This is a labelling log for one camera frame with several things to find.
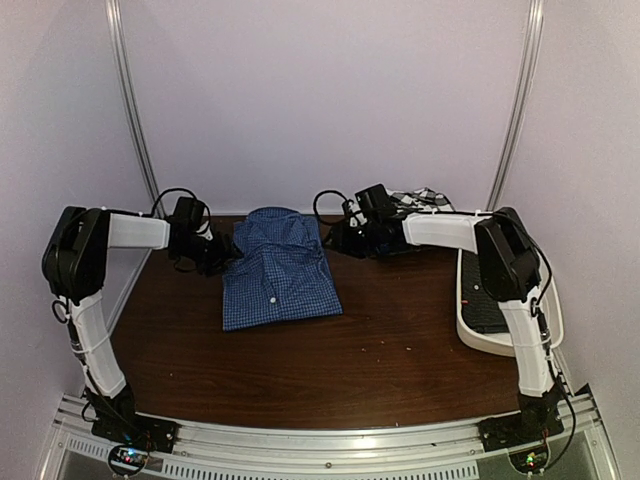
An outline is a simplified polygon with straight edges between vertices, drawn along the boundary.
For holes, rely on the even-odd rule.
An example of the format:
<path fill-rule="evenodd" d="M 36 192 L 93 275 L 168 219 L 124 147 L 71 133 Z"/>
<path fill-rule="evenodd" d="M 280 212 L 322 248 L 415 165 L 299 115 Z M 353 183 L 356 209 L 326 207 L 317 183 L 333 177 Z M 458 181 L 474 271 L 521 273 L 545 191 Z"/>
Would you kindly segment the blue checked long sleeve shirt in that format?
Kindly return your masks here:
<path fill-rule="evenodd" d="M 259 208 L 234 225 L 233 241 L 242 257 L 223 275 L 225 332 L 343 313 L 315 218 Z"/>

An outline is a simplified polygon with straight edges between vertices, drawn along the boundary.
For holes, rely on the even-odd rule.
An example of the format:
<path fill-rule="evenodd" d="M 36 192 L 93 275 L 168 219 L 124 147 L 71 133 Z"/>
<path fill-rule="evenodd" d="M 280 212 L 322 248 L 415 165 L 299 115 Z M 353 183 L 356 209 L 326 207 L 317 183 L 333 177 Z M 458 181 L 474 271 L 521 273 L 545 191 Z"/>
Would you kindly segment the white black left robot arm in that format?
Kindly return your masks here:
<path fill-rule="evenodd" d="M 172 260 L 189 259 L 198 274 L 222 273 L 242 254 L 226 233 L 203 222 L 204 204 L 178 200 L 173 214 L 106 208 L 65 208 L 42 258 L 42 272 L 55 299 L 52 309 L 66 325 L 72 352 L 85 378 L 96 418 L 94 435 L 128 445 L 168 451 L 177 426 L 137 413 L 132 387 L 118 365 L 102 308 L 102 289 L 112 249 L 164 250 Z"/>

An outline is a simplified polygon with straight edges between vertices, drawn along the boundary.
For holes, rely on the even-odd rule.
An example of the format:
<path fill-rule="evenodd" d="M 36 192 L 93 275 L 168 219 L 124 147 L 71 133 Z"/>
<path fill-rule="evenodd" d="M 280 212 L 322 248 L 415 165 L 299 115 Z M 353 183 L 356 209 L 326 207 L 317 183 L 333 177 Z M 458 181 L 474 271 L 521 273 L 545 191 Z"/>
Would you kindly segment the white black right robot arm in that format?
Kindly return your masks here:
<path fill-rule="evenodd" d="M 485 423 L 486 435 L 530 442 L 563 429 L 558 404 L 566 393 L 553 365 L 552 335 L 542 308 L 549 263 L 517 212 L 398 212 L 360 208 L 330 225 L 325 245 L 355 258 L 405 253 L 422 246 L 477 256 L 481 286 L 506 322 L 518 367 L 519 413 Z"/>

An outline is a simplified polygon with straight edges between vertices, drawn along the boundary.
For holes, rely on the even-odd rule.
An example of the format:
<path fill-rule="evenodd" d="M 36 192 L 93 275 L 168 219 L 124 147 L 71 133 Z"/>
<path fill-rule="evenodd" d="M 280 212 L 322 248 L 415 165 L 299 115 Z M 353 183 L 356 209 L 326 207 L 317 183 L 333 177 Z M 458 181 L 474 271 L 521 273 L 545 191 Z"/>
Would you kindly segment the black white plaid folded shirt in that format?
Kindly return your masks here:
<path fill-rule="evenodd" d="M 454 212 L 455 208 L 446 195 L 428 187 L 413 191 L 386 190 L 391 202 L 399 211 L 406 212 Z"/>

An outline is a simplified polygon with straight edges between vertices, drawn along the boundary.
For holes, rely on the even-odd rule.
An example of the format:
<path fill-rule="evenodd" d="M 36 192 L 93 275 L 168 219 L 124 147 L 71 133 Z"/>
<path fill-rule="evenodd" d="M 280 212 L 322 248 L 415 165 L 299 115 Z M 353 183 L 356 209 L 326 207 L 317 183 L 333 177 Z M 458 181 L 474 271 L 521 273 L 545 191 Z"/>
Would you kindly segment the dark striped folded shirt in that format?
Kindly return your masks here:
<path fill-rule="evenodd" d="M 478 257 L 461 250 L 460 260 L 464 323 L 478 334 L 507 333 L 508 327 L 498 303 L 483 288 Z"/>

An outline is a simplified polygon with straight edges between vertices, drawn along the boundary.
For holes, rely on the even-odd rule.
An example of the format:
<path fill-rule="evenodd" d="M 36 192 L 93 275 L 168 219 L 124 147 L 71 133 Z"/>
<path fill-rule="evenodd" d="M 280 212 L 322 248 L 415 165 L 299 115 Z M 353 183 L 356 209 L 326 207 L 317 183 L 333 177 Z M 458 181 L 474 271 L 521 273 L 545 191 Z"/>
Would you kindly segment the left circuit board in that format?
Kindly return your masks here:
<path fill-rule="evenodd" d="M 108 453 L 107 465 L 113 473 L 132 476 L 140 473 L 147 465 L 149 453 L 128 445 L 116 445 Z"/>

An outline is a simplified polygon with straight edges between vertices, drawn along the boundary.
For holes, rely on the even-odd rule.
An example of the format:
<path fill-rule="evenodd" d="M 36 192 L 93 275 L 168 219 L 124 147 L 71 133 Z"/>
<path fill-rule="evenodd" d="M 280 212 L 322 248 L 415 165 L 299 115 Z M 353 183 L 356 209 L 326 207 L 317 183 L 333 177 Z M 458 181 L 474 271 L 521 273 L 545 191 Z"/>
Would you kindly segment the circuit board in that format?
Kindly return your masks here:
<path fill-rule="evenodd" d="M 511 466 L 523 475 L 540 473 L 546 468 L 549 458 L 549 449 L 544 446 L 518 450 L 509 454 Z"/>
<path fill-rule="evenodd" d="M 108 453 L 107 465 L 113 473 L 132 476 L 140 473 L 147 465 L 149 453 L 128 445 L 116 445 Z"/>

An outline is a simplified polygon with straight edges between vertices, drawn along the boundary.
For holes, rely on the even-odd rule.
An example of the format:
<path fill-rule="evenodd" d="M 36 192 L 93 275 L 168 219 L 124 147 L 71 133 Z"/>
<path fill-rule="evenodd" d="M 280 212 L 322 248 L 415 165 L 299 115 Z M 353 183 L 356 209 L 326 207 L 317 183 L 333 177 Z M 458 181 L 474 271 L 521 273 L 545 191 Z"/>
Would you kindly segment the right circuit board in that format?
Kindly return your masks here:
<path fill-rule="evenodd" d="M 509 454 L 511 466 L 523 475 L 540 473 L 546 468 L 549 458 L 549 449 L 544 446 L 518 450 Z"/>

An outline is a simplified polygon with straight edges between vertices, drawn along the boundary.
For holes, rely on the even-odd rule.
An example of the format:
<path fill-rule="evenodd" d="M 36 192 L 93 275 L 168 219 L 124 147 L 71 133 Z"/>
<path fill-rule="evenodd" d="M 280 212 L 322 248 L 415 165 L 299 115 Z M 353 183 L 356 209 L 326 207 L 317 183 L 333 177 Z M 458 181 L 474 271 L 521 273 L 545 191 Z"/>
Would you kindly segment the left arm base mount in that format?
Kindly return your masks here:
<path fill-rule="evenodd" d="M 174 421 L 135 415 L 133 421 L 99 414 L 93 422 L 94 436 L 148 452 L 172 453 L 178 431 Z"/>

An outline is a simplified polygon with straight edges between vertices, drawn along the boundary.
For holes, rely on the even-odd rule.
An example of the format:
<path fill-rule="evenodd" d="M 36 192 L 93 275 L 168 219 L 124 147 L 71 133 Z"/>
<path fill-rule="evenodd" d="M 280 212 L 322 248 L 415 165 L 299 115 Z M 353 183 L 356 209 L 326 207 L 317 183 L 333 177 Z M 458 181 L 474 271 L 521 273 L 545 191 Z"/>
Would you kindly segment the aluminium front rail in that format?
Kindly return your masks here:
<path fill-rule="evenodd" d="M 171 453 L 153 452 L 131 479 L 621 479 L 593 396 L 573 397 L 576 430 L 550 470 L 525 472 L 524 453 L 547 447 L 551 461 L 568 440 L 572 416 L 561 403 L 566 431 L 538 445 L 489 451 L 484 418 L 356 430 L 232 427 L 178 421 Z M 81 416 L 85 402 L 63 395 L 35 479 L 122 479 L 107 459 L 117 443 L 95 437 Z"/>

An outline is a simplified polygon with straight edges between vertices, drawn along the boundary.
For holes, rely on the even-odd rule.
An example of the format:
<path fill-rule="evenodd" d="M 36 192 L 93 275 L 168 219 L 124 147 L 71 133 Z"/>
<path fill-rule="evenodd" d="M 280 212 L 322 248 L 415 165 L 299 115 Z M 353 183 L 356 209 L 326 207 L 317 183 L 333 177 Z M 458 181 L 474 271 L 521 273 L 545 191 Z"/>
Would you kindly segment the left aluminium frame post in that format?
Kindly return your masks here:
<path fill-rule="evenodd" d="M 121 2 L 117 0 L 106 0 L 105 8 L 111 48 L 115 61 L 115 70 L 119 81 L 126 122 L 129 128 L 137 163 L 141 171 L 143 184 L 150 201 L 154 202 L 158 198 L 160 190 L 151 162 L 136 98 L 122 20 Z"/>

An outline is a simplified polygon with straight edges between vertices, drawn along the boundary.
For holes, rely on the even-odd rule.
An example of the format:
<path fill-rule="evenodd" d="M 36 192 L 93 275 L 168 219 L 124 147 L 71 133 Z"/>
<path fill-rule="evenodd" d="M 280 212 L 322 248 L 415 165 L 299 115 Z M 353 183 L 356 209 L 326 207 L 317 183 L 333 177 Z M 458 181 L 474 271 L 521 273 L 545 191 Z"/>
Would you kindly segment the aluminium frame post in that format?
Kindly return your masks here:
<path fill-rule="evenodd" d="M 158 198 L 160 190 L 151 162 L 136 98 L 122 20 L 121 2 L 117 0 L 106 0 L 105 8 L 111 48 L 115 61 L 115 70 L 119 81 L 126 122 L 129 128 L 137 163 L 141 171 L 143 184 L 150 201 L 154 202 Z"/>
<path fill-rule="evenodd" d="M 531 0 L 529 2 L 523 49 L 512 108 L 498 166 L 486 205 L 486 209 L 490 211 L 495 210 L 499 205 L 517 150 L 540 54 L 544 30 L 544 10 L 545 2 L 543 0 Z"/>

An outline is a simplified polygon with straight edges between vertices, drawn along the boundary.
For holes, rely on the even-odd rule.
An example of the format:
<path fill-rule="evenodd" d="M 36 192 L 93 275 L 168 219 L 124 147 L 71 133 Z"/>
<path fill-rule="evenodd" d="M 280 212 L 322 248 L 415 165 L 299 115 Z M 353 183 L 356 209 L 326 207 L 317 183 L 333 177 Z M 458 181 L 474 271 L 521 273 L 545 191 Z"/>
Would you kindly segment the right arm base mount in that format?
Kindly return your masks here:
<path fill-rule="evenodd" d="M 482 420 L 477 427 L 485 452 L 541 443 L 550 436 L 564 432 L 562 421 L 554 416 L 536 423 L 525 421 L 521 413 L 490 417 Z"/>

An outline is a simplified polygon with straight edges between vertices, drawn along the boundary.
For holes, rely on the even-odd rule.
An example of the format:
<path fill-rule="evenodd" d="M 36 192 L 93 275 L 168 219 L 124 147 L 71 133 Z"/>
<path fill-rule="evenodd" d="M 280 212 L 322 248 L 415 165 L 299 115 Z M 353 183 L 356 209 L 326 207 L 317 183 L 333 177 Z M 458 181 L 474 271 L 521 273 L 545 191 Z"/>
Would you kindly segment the right aluminium frame post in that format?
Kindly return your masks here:
<path fill-rule="evenodd" d="M 544 30 L 544 10 L 545 2 L 543 0 L 531 0 L 529 2 L 523 49 L 512 108 L 498 166 L 486 205 L 486 209 L 490 211 L 495 210 L 499 205 L 517 150 L 540 54 Z"/>

